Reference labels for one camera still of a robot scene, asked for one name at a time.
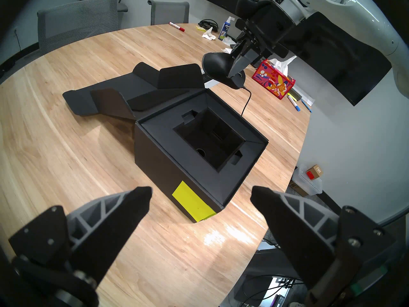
round table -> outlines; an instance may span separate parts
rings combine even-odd
[[[251,188],[285,191],[301,151],[310,113],[295,111],[251,79],[244,118],[269,145],[227,207],[193,224],[134,163],[132,121],[74,115],[67,90],[127,74],[143,61],[156,69],[201,64],[226,46],[169,25],[124,29],[87,38],[38,58],[0,85],[2,246],[52,205],[66,214],[108,194],[153,187],[150,211],[97,289],[101,306],[218,306],[267,229],[250,202]],[[241,113],[244,90],[212,90]]]

floor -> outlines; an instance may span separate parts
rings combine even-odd
[[[40,53],[40,50],[37,49],[33,51],[32,53],[17,60],[15,62],[15,65],[9,71],[5,72],[3,77],[0,78],[0,84],[6,81],[6,79],[9,78],[13,73],[17,72],[18,70],[23,68],[25,65],[31,63],[33,60],[36,60],[39,57],[41,57],[41,53]]]

white wall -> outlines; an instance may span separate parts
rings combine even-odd
[[[20,41],[21,49],[24,49],[39,41],[37,35],[37,11],[48,9],[54,6],[62,5],[77,0],[30,0],[16,17],[13,24],[4,36],[0,45],[0,64],[18,53],[17,38],[14,34],[14,28],[17,27],[17,35]]]
[[[392,70],[356,106],[299,58],[288,73],[316,99],[298,165],[319,164],[324,191],[376,222],[407,207],[409,99]]]
[[[150,25],[150,5],[148,0],[122,0],[128,6],[128,12],[120,16],[121,28],[132,28],[138,26]],[[165,2],[189,2],[189,23],[198,23],[199,21],[210,18],[217,22],[219,29],[222,28],[223,23],[229,16],[233,16],[230,12],[222,9],[221,7],[214,5],[206,0],[154,0]],[[232,22],[230,34],[237,36],[240,31],[234,27]]]

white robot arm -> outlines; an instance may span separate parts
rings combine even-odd
[[[397,89],[409,98],[409,49],[372,0],[291,0],[308,18],[318,11],[355,39],[379,50],[392,64]],[[297,17],[291,16],[297,23]]]

red marker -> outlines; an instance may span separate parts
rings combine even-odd
[[[169,22],[169,25],[173,26],[174,28],[177,28],[180,31],[185,31],[184,28],[181,28],[180,26],[177,26],[176,24],[173,24],[172,22]]]

